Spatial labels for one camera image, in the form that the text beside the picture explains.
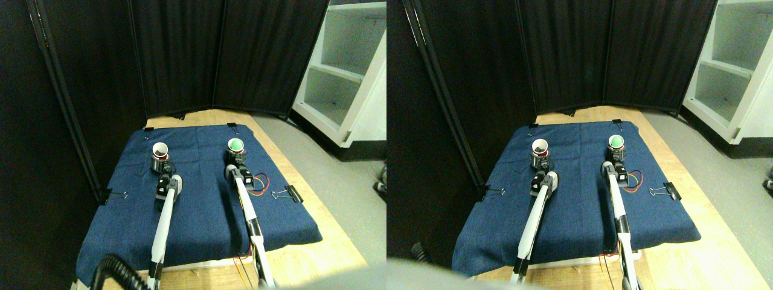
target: blue tablecloth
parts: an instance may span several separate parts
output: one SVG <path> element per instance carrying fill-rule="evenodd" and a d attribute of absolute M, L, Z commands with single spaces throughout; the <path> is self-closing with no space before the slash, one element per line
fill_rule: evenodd
<path fill-rule="evenodd" d="M 680 201 L 649 194 L 648 189 L 662 187 L 666 177 L 638 135 L 638 128 L 628 121 L 621 126 L 623 131 L 606 121 L 516 130 L 489 177 L 493 189 L 505 188 L 506 193 L 475 204 L 457 239 L 452 268 L 478 275 L 514 265 L 534 204 L 529 184 L 535 169 L 529 161 L 531 143 L 538 138 L 548 141 L 560 182 L 547 200 L 531 264 L 594 257 L 615 249 L 614 216 L 606 177 L 601 175 L 607 141 L 615 134 L 625 139 L 626 169 L 639 169 L 644 174 L 644 183 L 636 193 L 621 190 L 633 249 L 699 240 L 700 233 Z"/>
<path fill-rule="evenodd" d="M 128 192 L 128 198 L 100 206 L 80 249 L 77 277 L 89 285 L 105 254 L 117 254 L 137 270 L 148 268 L 160 215 L 155 205 L 158 174 L 150 170 L 151 147 L 156 142 L 169 147 L 170 160 L 183 179 L 172 215 L 164 266 L 246 254 L 249 244 L 244 214 L 236 190 L 223 177 L 226 144 L 231 138 L 244 141 L 247 168 L 271 179 L 265 194 L 250 196 L 266 250 L 321 241 L 317 223 L 302 203 L 271 196 L 272 190 L 282 191 L 288 182 L 248 127 L 238 125 L 234 130 L 217 125 L 136 131 L 129 138 L 108 186 L 114 192 Z"/>

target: white shelf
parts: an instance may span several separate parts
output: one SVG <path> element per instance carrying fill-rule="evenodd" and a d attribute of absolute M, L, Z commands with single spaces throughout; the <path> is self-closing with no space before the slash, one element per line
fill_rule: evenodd
<path fill-rule="evenodd" d="M 755 70 L 773 30 L 773 2 L 719 4 L 712 59 Z"/>
<path fill-rule="evenodd" d="M 738 75 L 740 77 L 743 77 L 747 80 L 751 79 L 751 75 L 754 74 L 753 70 L 749 70 L 743 67 L 738 67 L 729 63 L 723 63 L 719 60 L 701 60 L 702 64 L 707 65 L 709 67 L 713 67 L 715 69 L 724 70 L 728 73 L 732 73 L 735 75 Z"/>
<path fill-rule="evenodd" d="M 366 10 L 378 10 L 387 9 L 386 2 L 373 2 L 373 3 L 356 3 L 356 4 L 342 4 L 342 5 L 330 5 L 328 11 L 366 11 Z"/>
<path fill-rule="evenodd" d="M 303 102 L 340 126 L 346 118 L 349 107 L 352 106 L 362 79 L 352 81 L 348 77 L 338 75 L 344 70 L 325 67 L 327 67 L 325 70 L 319 70 L 319 67 L 308 70 Z"/>
<path fill-rule="evenodd" d="M 694 99 L 721 116 L 720 123 L 729 124 L 749 85 L 749 77 L 729 70 L 726 64 L 707 61 L 698 65 Z"/>
<path fill-rule="evenodd" d="M 330 6 L 319 62 L 365 75 L 387 29 L 386 13 L 385 2 Z"/>
<path fill-rule="evenodd" d="M 720 0 L 717 4 L 718 5 L 729 5 L 729 4 L 739 4 L 739 3 L 760 3 L 760 2 L 770 2 L 771 0 Z"/>
<path fill-rule="evenodd" d="M 362 74 L 353 73 L 353 72 L 350 72 L 348 70 L 342 70 L 342 69 L 339 69 L 338 67 L 331 67 L 329 65 L 325 65 L 325 64 L 321 64 L 321 63 L 320 64 L 311 64 L 311 65 L 309 65 L 309 67 L 311 67 L 312 69 L 315 69 L 315 70 L 319 70 L 319 71 L 321 71 L 323 73 L 330 73 L 330 74 L 332 74 L 334 76 L 337 76 L 337 77 L 343 77 L 343 78 L 345 78 L 347 80 L 351 80 L 351 81 L 356 82 L 358 84 L 362 83 L 363 82 L 363 78 L 365 78 L 365 76 L 363 76 Z"/>

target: yellow wire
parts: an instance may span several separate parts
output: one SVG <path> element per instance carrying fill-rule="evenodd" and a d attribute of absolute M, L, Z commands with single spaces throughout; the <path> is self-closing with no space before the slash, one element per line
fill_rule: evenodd
<path fill-rule="evenodd" d="M 263 186 L 262 186 L 262 187 L 263 187 L 263 189 L 266 189 L 266 183 L 263 183 L 263 180 L 262 180 L 262 179 L 259 179 L 259 178 L 257 178 L 257 177 L 254 177 L 254 178 L 255 178 L 255 180 L 257 180 L 257 181 L 260 181 L 260 182 L 261 182 L 261 185 L 263 185 Z M 248 192 L 248 193 L 250 193 L 251 195 L 254 195 L 254 196 L 262 196 L 262 195 L 263 195 L 263 193 L 261 193 L 261 194 L 255 194 L 255 193 L 252 193 L 252 192 L 251 192 L 251 191 L 249 191 L 249 190 L 248 190 L 247 192 Z"/>
<path fill-rule="evenodd" d="M 231 260 L 233 261 L 233 266 L 235 266 L 237 268 L 237 272 L 239 272 L 239 278 L 242 278 L 242 283 L 244 283 L 244 287 L 246 287 L 245 289 L 249 289 L 250 286 L 247 286 L 247 281 L 245 281 L 244 276 L 241 275 L 241 270 L 239 270 L 239 266 L 237 266 L 237 261 L 234 260 L 233 258 L 231 258 Z"/>
<path fill-rule="evenodd" d="M 633 177 L 633 179 L 636 179 L 636 186 L 638 186 L 638 178 L 636 178 L 635 175 L 629 174 L 628 177 Z M 629 193 L 635 193 L 636 190 L 628 190 L 627 188 L 623 187 L 623 190 L 629 192 Z"/>
<path fill-rule="evenodd" d="M 609 284 L 607 284 L 607 277 L 604 275 L 604 267 L 601 266 L 601 255 L 598 256 L 598 268 L 601 270 L 601 277 L 604 279 L 604 285 L 607 285 L 607 290 L 610 290 Z"/>

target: cup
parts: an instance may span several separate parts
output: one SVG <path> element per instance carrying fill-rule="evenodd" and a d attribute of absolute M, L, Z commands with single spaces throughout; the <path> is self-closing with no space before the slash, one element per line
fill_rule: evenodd
<path fill-rule="evenodd" d="M 169 147 L 162 142 L 155 143 L 153 145 L 153 158 L 158 160 L 166 160 L 169 158 Z"/>
<path fill-rule="evenodd" d="M 228 140 L 228 150 L 235 153 L 244 152 L 244 142 L 239 138 L 232 138 Z"/>
<path fill-rule="evenodd" d="M 532 142 L 532 153 L 536 156 L 547 156 L 550 154 L 547 151 L 547 141 L 545 139 L 537 139 Z"/>
<path fill-rule="evenodd" d="M 623 139 L 623 136 L 612 135 L 612 136 L 609 136 L 608 144 L 609 144 L 609 148 L 621 149 L 625 147 L 625 140 Z"/>

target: black curtain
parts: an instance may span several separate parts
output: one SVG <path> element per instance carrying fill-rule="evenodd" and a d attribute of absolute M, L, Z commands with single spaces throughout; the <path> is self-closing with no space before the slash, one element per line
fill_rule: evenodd
<path fill-rule="evenodd" d="M 214 107 L 286 115 L 327 0 L 226 1 Z"/>
<path fill-rule="evenodd" d="M 516 128 L 536 119 L 516 3 L 415 3 L 449 107 L 485 181 Z"/>
<path fill-rule="evenodd" d="M 519 2 L 537 114 L 601 104 L 611 2 Z"/>
<path fill-rule="evenodd" d="M 0 0 L 0 285 L 65 288 L 97 204 L 30 18 Z"/>
<path fill-rule="evenodd" d="M 53 61 L 99 183 L 106 186 L 129 135 L 145 126 L 128 2 L 45 1 Z"/>
<path fill-rule="evenodd" d="M 678 111 L 716 4 L 615 0 L 604 103 Z"/>
<path fill-rule="evenodd" d="M 475 183 L 448 126 L 403 4 L 387 5 L 387 195 L 386 255 L 410 258 L 410 249 L 430 237 L 455 196 L 472 195 Z M 455 244 L 449 233 L 447 242 Z"/>
<path fill-rule="evenodd" d="M 131 7 L 148 118 L 211 107 L 223 2 L 133 0 Z"/>
<path fill-rule="evenodd" d="M 389 2 L 387 254 L 421 242 L 450 268 L 512 132 L 534 122 L 515 3 Z"/>

